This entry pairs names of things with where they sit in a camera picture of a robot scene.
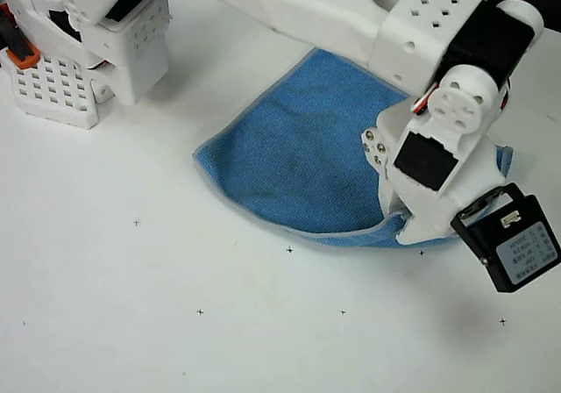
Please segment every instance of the ventilation hole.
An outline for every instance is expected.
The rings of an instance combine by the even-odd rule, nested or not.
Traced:
[[[407,42],[405,44],[405,50],[408,53],[412,53],[413,51],[415,51],[415,42],[413,42],[412,40],[410,40],[409,42]]]

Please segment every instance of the blue towel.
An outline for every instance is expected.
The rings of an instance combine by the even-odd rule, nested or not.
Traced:
[[[341,247],[402,247],[405,211],[384,218],[378,175],[360,134],[403,94],[321,50],[195,152],[235,204],[305,239]],[[512,149],[497,150],[507,173]]]

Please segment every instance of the white plastic bracket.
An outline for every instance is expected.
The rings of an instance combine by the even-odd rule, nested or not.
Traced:
[[[380,28],[368,68],[410,95],[422,95],[481,1],[399,0]]]
[[[15,104],[23,112],[86,129],[98,123],[89,81],[69,59],[44,56],[35,67],[20,70],[4,49],[0,65],[10,74]]]

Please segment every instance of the servo label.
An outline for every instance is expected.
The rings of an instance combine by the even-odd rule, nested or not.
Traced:
[[[536,222],[500,244],[497,254],[513,284],[522,282],[558,258],[542,222]]]

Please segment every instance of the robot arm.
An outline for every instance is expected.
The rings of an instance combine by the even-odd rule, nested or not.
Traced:
[[[28,38],[42,52],[69,57],[94,89],[110,89],[134,103],[167,71],[167,0],[7,1]],[[485,203],[481,199],[499,193],[505,177],[486,133],[504,109],[508,78],[543,31],[531,5],[518,0],[497,7],[486,0],[224,1],[413,96],[382,112],[376,126],[362,134],[366,158],[380,175],[384,213],[405,206],[410,214],[398,236],[402,244],[450,236],[452,221],[477,214]],[[52,11],[67,15],[79,40],[54,23]],[[513,221],[507,221],[503,230],[512,231]],[[480,257],[492,251],[459,232]],[[504,275],[500,272],[501,281]],[[505,289],[517,287],[510,283]]]

